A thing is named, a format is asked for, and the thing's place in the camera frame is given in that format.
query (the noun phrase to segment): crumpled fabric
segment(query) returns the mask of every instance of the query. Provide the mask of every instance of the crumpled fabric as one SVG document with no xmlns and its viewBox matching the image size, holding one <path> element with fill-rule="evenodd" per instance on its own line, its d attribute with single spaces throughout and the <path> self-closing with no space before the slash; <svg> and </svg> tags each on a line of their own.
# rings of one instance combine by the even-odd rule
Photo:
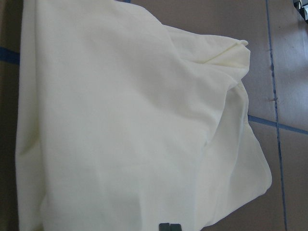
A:
<svg viewBox="0 0 308 231">
<path fill-rule="evenodd" d="M 20 231 L 199 231 L 265 193 L 246 41 L 113 0 L 27 0 Z"/>
</svg>

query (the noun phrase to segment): fabric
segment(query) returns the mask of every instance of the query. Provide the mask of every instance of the fabric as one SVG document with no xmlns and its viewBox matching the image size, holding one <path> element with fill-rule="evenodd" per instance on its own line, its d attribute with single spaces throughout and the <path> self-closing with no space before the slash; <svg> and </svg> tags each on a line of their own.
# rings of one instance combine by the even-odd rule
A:
<svg viewBox="0 0 308 231">
<path fill-rule="evenodd" d="M 267 190 L 246 41 L 113 0 L 24 4 L 20 231 L 199 231 Z"/>
</svg>

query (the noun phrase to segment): folded cloth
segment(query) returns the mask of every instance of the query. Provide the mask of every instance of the folded cloth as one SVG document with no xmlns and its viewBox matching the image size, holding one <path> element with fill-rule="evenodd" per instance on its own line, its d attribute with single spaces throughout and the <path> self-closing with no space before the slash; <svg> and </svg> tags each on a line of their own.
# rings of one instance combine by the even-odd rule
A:
<svg viewBox="0 0 308 231">
<path fill-rule="evenodd" d="M 20 231 L 199 231 L 263 194 L 246 44 L 113 0 L 24 1 Z"/>
</svg>

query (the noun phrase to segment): white fabric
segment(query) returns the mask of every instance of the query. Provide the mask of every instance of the white fabric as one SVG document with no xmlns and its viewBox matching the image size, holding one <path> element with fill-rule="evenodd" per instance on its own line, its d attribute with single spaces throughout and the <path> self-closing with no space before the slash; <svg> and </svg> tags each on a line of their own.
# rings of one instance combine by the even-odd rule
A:
<svg viewBox="0 0 308 231">
<path fill-rule="evenodd" d="M 20 231 L 199 231 L 263 194 L 246 44 L 113 0 L 24 1 Z"/>
</svg>

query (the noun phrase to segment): floor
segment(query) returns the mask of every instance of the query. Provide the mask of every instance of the floor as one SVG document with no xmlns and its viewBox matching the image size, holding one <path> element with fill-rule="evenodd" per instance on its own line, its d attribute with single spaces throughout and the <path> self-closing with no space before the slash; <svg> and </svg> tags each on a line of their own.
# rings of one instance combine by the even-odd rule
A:
<svg viewBox="0 0 308 231">
<path fill-rule="evenodd" d="M 308 227 L 308 24 L 292 0 L 131 0 L 163 24 L 249 42 L 249 121 L 272 171 L 265 195 L 202 231 Z M 22 1 L 0 0 L 0 231 L 16 231 L 14 136 Z"/>
</svg>

